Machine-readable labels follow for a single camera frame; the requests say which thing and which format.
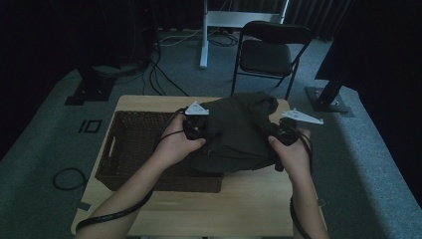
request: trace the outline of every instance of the gray carpet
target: gray carpet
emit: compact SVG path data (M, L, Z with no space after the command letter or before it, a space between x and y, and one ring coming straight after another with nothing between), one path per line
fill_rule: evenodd
M188 40L162 46L158 66L189 96L228 97L236 47L210 45L208 68L202 70L200 45L197 40ZM289 98L291 108L324 119L324 125L300 126L313 132L314 179L316 191L325 202L322 210L329 234L332 238L422 238L421 209L357 92L342 88L339 94L354 118L313 111L305 87L326 84L314 78L329 46L330 42L313 40ZM98 70L115 72L107 67ZM71 224L83 189L60 190L54 186L53 177L69 167L90 175L118 98L158 95L150 85L149 70L118 78L108 102L86 102L83 106L64 106L81 80L76 71L57 83L0 162L0 238L72 238ZM183 96L162 74L158 77L166 95ZM275 84L272 80L241 77L237 91L265 91L282 98L287 82L277 89ZM67 171L57 182L71 187L83 179L75 171Z

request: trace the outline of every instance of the wicker basket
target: wicker basket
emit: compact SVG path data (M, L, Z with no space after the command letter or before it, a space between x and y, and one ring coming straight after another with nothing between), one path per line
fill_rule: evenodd
M115 112L96 179L108 189L118 190L151 156L155 140L171 115ZM224 174L196 170L190 166L189 157L167 168L154 190L219 192Z

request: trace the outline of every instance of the vr controller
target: vr controller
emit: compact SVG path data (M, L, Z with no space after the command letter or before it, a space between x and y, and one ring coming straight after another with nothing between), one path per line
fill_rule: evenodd
M288 112L283 112L279 120L279 125L272 131L265 131L265 134L272 135L278 139L285 146L292 145L296 142L302 134L297 130L298 120L312 122L317 124L323 124L323 119L315 119L310 116L307 116L303 113L298 112L296 109ZM276 160L275 170L283 171L282 163L279 160Z
M186 137L191 140L205 138L208 142L212 137L211 133L205 131L209 111L194 102L184 111L184 114L186 120L183 122L183 130Z

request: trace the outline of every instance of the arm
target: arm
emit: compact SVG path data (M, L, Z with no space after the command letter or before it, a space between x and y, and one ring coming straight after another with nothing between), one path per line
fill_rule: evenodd
M311 135L308 130L303 130L303 134L307 137ZM268 140L279 155L285 171L289 174L293 188L292 200L302 227L312 238L328 238L317 205L317 195L311 177L310 159L303 143L298 140L290 146L285 146L273 136L269 136ZM296 227L294 227L294 237L302 238Z
M148 161L110 196L90 217L103 216L127 209L151 190L161 173L179 162L191 151L205 143L205 139L188 140L183 133L184 116L178 115L164 131L162 141ZM125 238L139 210L112 221L90 225L77 232L75 238Z

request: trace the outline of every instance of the folded garment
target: folded garment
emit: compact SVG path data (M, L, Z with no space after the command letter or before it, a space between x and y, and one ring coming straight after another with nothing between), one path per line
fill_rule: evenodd
M201 104L209 116L199 127L214 136L191 153L191 166L208 172L236 172L275 164L278 157L264 131L276 130L269 115L278 105L277 99L263 92L237 93Z

